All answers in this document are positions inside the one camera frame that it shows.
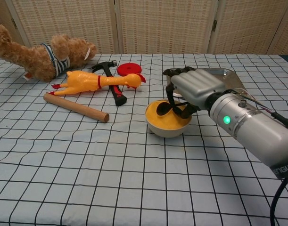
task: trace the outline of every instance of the door hinge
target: door hinge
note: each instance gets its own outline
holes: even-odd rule
[[[213,26],[212,26],[212,31],[214,32],[216,30],[216,26],[217,26],[217,20],[213,21]]]
[[[12,18],[11,20],[12,20],[12,22],[13,22],[13,25],[14,25],[15,29],[17,29],[17,26],[16,26],[16,23],[15,23],[15,20],[14,20],[13,18]]]

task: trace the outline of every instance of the red chicken comb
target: red chicken comb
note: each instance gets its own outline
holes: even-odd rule
[[[142,76],[141,74],[137,74],[139,77],[140,77],[140,80],[142,81],[142,82],[146,82],[146,79],[144,78],[144,76]]]

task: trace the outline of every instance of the black cable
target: black cable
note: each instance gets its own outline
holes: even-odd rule
[[[276,191],[276,194],[272,200],[271,210],[270,210],[271,226],[275,226],[276,205],[277,205],[278,199],[280,198],[280,195],[281,195],[282,191],[284,190],[284,188],[286,187],[287,183],[288,183],[288,178],[286,177],[286,178],[284,178],[284,180],[280,184],[280,186],[279,186],[278,190]]]
[[[239,95],[241,95],[242,97],[244,97],[245,99],[250,100],[250,101],[253,101],[254,103],[258,104],[259,106],[262,106],[262,107],[264,107],[264,108],[267,108],[266,106],[264,106],[263,104],[259,103],[258,101],[254,100],[254,99],[252,99],[252,98],[249,98],[249,97],[247,97],[246,95],[243,95],[243,94],[239,93],[238,91],[235,91],[235,92],[238,93]],[[288,128],[288,119],[287,119],[287,118],[283,117],[282,115],[280,115],[280,114],[277,113],[277,112],[271,113],[271,116],[272,116],[273,118],[277,119],[278,121],[280,121],[286,128]]]

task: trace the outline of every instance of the wicker room divider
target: wicker room divider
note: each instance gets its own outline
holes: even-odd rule
[[[31,46],[66,33],[93,42],[101,54],[118,53],[114,5],[109,0],[12,2]]]
[[[209,53],[266,54],[288,0],[226,0]]]
[[[217,1],[116,2],[123,53],[206,53]]]
[[[288,9],[267,53],[288,54]]]
[[[288,54],[288,0],[4,1],[29,46],[66,33],[102,54]]]

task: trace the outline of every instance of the rolling pin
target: rolling pin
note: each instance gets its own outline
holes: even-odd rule
[[[102,122],[108,122],[108,120],[109,120],[109,114],[108,113],[101,112],[101,111],[98,111],[96,109],[86,107],[84,105],[77,104],[77,103],[69,101],[69,100],[65,100],[61,97],[57,97],[57,96],[49,94],[49,93],[44,94],[43,99],[46,102],[50,102],[54,105],[63,107],[65,109],[71,110],[73,112],[77,112],[79,114],[86,115],[92,119],[100,120]]]

